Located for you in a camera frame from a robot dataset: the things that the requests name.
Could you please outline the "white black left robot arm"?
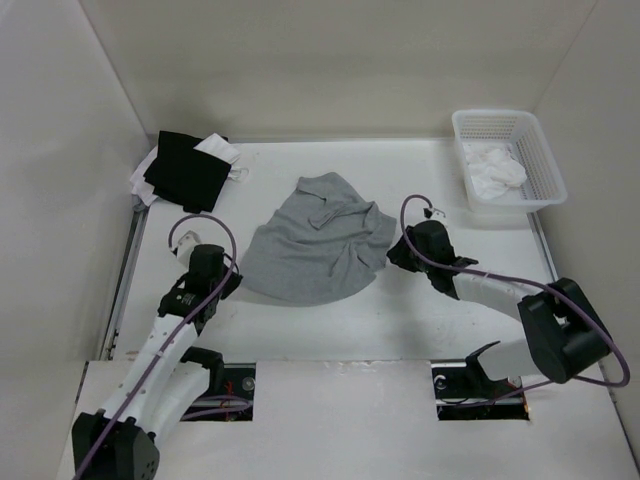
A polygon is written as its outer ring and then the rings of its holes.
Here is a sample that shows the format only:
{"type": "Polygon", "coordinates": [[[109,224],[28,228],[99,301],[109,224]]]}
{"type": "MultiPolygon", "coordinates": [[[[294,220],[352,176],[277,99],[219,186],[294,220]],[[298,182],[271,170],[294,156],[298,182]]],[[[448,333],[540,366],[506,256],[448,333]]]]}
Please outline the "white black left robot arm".
{"type": "Polygon", "coordinates": [[[195,342],[218,303],[240,284],[217,245],[193,247],[187,271],[160,301],[126,377],[95,413],[79,414],[71,439],[78,479],[152,479],[160,444],[199,398],[224,387],[221,353],[195,342]]]}

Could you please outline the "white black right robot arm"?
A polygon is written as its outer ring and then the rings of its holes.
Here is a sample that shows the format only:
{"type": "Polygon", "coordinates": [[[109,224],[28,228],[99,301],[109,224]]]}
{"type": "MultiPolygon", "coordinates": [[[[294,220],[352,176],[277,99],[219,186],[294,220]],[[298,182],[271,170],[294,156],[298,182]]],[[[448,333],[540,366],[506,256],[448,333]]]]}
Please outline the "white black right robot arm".
{"type": "Polygon", "coordinates": [[[402,270],[423,273],[432,287],[454,299],[506,315],[523,328],[523,339],[493,341],[468,354],[460,371],[462,393],[489,401],[520,394],[511,378],[542,375],[565,384],[614,351],[614,342],[579,285],[568,278],[550,284],[491,273],[459,256],[443,223],[405,227],[388,251],[402,270]]]}

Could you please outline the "grey tank top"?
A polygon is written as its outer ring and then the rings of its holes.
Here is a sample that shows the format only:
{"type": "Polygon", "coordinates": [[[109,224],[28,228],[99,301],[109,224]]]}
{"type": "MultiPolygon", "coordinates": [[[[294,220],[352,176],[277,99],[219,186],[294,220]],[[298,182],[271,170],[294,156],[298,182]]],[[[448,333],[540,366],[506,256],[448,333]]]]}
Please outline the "grey tank top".
{"type": "Polygon", "coordinates": [[[301,177],[245,252],[243,286],[298,306],[343,300],[385,268],[397,220],[335,172],[301,177]]]}

